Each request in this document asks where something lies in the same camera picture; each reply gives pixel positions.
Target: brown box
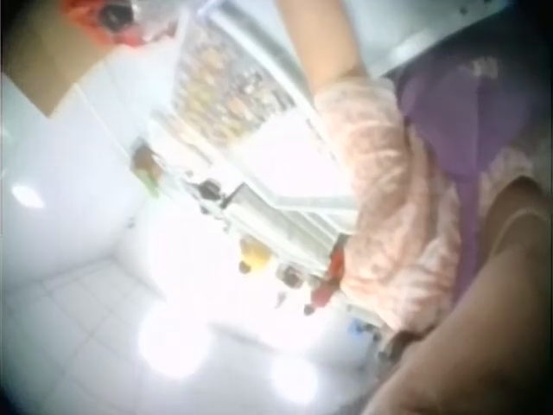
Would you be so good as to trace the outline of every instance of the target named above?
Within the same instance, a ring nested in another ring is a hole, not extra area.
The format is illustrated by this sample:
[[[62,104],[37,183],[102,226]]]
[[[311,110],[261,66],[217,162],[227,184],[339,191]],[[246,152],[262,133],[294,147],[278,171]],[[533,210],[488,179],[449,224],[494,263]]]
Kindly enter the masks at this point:
[[[35,1],[17,18],[3,46],[3,72],[46,116],[111,49],[74,26],[61,13],[59,0]]]

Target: red plastic bag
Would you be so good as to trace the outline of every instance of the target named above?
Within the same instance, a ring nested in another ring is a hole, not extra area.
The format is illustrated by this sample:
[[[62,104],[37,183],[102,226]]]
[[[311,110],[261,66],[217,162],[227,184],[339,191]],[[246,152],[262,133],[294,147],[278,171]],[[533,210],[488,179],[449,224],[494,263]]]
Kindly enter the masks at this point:
[[[133,48],[174,36],[180,2],[63,0],[62,11],[100,44]]]

